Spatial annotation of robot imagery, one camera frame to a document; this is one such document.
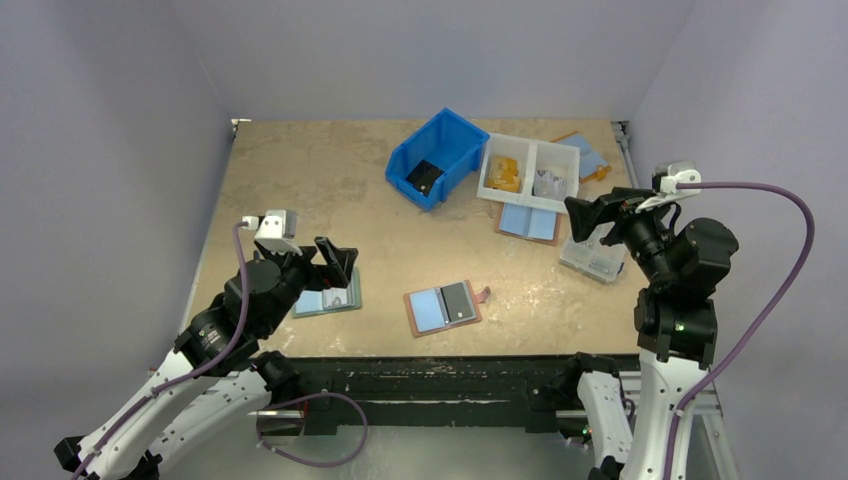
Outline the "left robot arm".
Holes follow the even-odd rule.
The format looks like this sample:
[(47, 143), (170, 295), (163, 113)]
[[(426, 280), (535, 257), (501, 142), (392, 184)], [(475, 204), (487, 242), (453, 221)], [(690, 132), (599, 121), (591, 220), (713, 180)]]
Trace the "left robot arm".
[(346, 287), (359, 252), (327, 237), (299, 247), (285, 236), (258, 236), (247, 259), (232, 233), (238, 269), (210, 305), (177, 336), (147, 382), (109, 420), (54, 448), (73, 479), (157, 479), (162, 466), (197, 438), (252, 410), (304, 407), (310, 392), (268, 338), (306, 291)]

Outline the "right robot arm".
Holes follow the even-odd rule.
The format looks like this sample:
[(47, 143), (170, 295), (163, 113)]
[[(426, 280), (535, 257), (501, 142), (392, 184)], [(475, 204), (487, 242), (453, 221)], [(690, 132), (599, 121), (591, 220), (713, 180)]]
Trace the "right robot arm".
[(623, 244), (648, 285), (638, 293), (639, 401), (630, 423), (611, 359), (578, 353), (561, 392), (584, 407), (592, 431), (592, 479), (683, 479), (694, 423), (686, 394), (706, 379), (718, 323), (712, 300), (739, 248), (722, 223), (696, 218), (679, 232), (666, 225), (670, 205), (646, 207), (650, 190), (616, 187), (589, 201), (564, 201), (575, 240), (608, 224), (605, 246)]

